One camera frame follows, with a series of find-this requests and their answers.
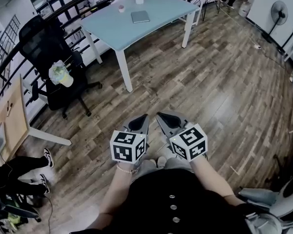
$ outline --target wooden floor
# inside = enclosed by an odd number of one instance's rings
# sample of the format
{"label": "wooden floor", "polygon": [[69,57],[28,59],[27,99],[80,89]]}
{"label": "wooden floor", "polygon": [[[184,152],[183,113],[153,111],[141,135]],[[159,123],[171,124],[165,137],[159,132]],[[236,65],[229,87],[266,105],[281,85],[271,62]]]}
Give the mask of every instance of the wooden floor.
{"label": "wooden floor", "polygon": [[[29,137],[18,152],[38,157],[46,146],[54,156],[55,167],[42,170],[51,185],[52,233],[80,230],[97,216],[115,171],[109,150],[111,133],[133,115],[150,115],[150,156],[164,146],[156,112],[175,110],[204,129],[209,160],[234,189],[269,186],[265,178],[277,172],[273,155],[293,152],[293,135],[288,134],[293,129],[291,68],[272,44],[259,40],[264,50],[255,50],[250,36],[260,39],[258,30],[236,10],[223,10],[239,25],[210,5],[185,49],[181,21],[128,48],[125,54],[134,88],[130,94],[115,54],[107,53],[103,64],[87,71],[89,82],[104,84],[103,89],[83,96],[91,117],[85,116],[77,101],[68,110],[67,120],[60,111],[42,113],[35,127],[73,143],[66,147]],[[20,233],[48,233],[50,212],[46,201],[40,209],[42,222],[33,220]]]}

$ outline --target button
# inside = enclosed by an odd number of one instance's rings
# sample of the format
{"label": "button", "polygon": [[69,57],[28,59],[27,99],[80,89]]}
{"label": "button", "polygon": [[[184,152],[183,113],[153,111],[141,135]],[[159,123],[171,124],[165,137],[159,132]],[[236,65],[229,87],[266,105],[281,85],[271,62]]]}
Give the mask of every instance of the button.
{"label": "button", "polygon": [[174,217],[174,218],[172,219],[172,221],[174,221],[175,223],[179,223],[179,222],[180,222],[180,218]]}

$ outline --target black railing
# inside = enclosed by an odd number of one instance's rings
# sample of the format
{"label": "black railing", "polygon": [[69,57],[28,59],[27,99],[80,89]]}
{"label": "black railing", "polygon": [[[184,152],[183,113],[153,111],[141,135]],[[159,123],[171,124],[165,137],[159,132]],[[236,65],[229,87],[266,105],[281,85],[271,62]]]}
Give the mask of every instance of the black railing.
{"label": "black railing", "polygon": [[[48,16],[45,20],[46,22],[52,22],[54,21],[54,19],[56,19],[58,16],[60,16],[61,14],[67,12],[70,8],[75,7],[77,4],[80,4],[81,2],[83,2],[85,0],[72,0],[71,2],[67,3],[66,5],[62,6],[61,8],[59,8],[58,10],[56,10],[55,12],[53,12],[50,16]],[[96,4],[93,5],[92,7],[89,7],[86,10],[80,11],[75,17],[72,17],[71,19],[69,19],[67,22],[65,22],[64,24],[61,25],[61,28],[64,29],[65,27],[67,27],[68,25],[72,24],[74,21],[76,21],[77,19],[83,17],[83,15],[89,11],[93,12],[93,11],[98,11],[102,8],[104,8],[105,6],[108,6],[113,0],[104,0],[102,3],[100,4]],[[74,30],[72,30],[71,32],[67,33],[66,36],[64,37],[64,39],[68,39],[69,37],[71,37],[74,34],[77,34],[80,32],[80,38],[72,43],[70,45],[70,47],[73,49],[77,44],[79,44],[81,41],[83,41],[85,39],[85,36],[83,35],[83,33],[81,32],[81,27],[78,27]],[[30,39],[32,36],[28,36],[24,39],[23,42],[26,42],[26,39]],[[13,73],[11,73],[9,75],[8,78],[4,77],[5,74],[5,70],[6,67],[9,65],[9,63],[11,62],[12,58],[19,52],[19,50],[23,47],[21,42],[19,42],[18,44],[15,45],[15,47],[6,55],[5,59],[2,61],[1,65],[0,65],[0,78],[3,80],[2,82],[2,88],[0,90],[0,97],[3,95],[4,90],[8,87],[8,85],[10,85],[10,81],[13,78],[13,76],[18,72],[18,70],[24,65],[24,63],[26,62],[26,59],[23,59],[23,61],[16,67],[16,69],[13,71]],[[87,46],[85,46],[83,49],[80,49],[79,52],[83,53],[87,48],[89,48],[90,45],[88,44]],[[26,74],[22,77],[22,78],[26,78],[28,77],[28,75],[35,70],[35,67],[32,66],[27,72]],[[34,78],[34,80],[31,82],[31,85],[37,81],[40,78],[40,75],[36,75],[36,77]],[[45,82],[43,82],[43,84],[40,86],[40,88],[43,88],[45,86]],[[32,102],[32,98],[30,98],[27,102],[26,102],[26,106],[28,104],[30,104]]]}
{"label": "black railing", "polygon": [[[4,32],[0,36],[0,65],[1,62],[8,56],[15,45],[15,40],[17,38],[17,33],[19,31],[20,22],[17,17],[14,15]],[[10,85],[11,83],[8,81],[9,79],[9,70],[5,68],[3,72],[0,74],[0,79],[2,82],[0,83],[0,90],[3,88],[4,84]]]}

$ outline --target sneaker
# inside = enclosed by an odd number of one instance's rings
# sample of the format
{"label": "sneaker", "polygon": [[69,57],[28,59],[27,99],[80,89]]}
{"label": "sneaker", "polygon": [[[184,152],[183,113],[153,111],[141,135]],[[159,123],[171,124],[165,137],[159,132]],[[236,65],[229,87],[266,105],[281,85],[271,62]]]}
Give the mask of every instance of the sneaker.
{"label": "sneaker", "polygon": [[164,156],[160,156],[157,160],[157,167],[160,168],[160,169],[163,169],[164,166],[166,165],[166,158]]}
{"label": "sneaker", "polygon": [[45,176],[44,176],[43,174],[40,174],[40,177],[41,177],[41,179],[40,179],[41,184],[44,185],[45,188],[46,188],[46,191],[45,191],[44,194],[46,194],[46,193],[50,193],[50,189],[49,189],[49,187],[48,187],[48,185],[47,185],[47,179],[45,178]]}
{"label": "sneaker", "polygon": [[52,158],[52,155],[51,155],[49,149],[44,148],[44,150],[43,150],[43,155],[47,158],[47,160],[48,160],[48,162],[49,162],[49,163],[48,163],[48,166],[49,166],[49,167],[54,167],[53,158]]}
{"label": "sneaker", "polygon": [[150,161],[156,166],[156,161],[154,159],[150,159]]}

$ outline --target white wall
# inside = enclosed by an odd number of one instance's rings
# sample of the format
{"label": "white wall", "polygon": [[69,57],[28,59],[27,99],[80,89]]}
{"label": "white wall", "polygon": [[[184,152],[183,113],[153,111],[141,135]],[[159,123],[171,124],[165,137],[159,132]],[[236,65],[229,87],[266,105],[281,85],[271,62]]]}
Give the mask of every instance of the white wall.
{"label": "white wall", "polygon": [[12,15],[16,15],[22,28],[29,20],[37,15],[37,12],[30,0],[12,0],[7,4]]}
{"label": "white wall", "polygon": [[[274,22],[271,18],[271,7],[274,2],[278,0],[255,0],[251,10],[248,14],[248,18],[255,22],[259,27],[261,27],[266,32],[269,32]],[[293,31],[293,0],[281,0],[283,1],[288,9],[288,19],[280,26],[277,26],[272,33],[272,38],[282,46],[287,38]],[[293,42],[293,39],[285,46],[285,49],[289,47]]]}
{"label": "white wall", "polygon": [[12,0],[0,8],[0,22],[4,28],[14,15],[21,23],[20,27],[23,27],[37,12],[30,0]]}

